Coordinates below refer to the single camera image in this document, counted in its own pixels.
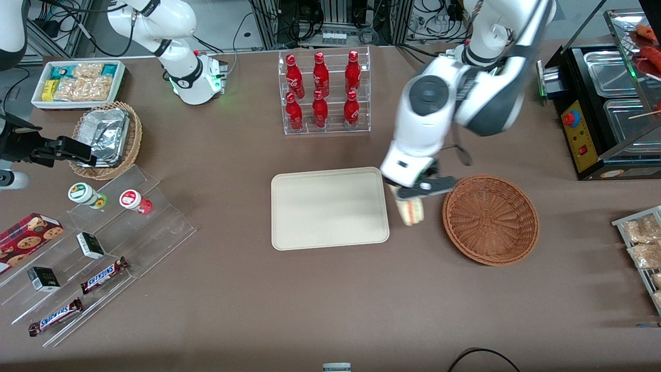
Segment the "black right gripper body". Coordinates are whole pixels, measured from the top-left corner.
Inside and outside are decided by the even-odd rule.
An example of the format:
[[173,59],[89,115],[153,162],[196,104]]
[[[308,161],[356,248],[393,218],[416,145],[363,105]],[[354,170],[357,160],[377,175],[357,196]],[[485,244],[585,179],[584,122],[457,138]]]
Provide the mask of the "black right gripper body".
[[5,123],[1,134],[2,160],[54,166],[61,139],[41,136],[42,127],[32,125],[15,115],[2,115],[2,120]]

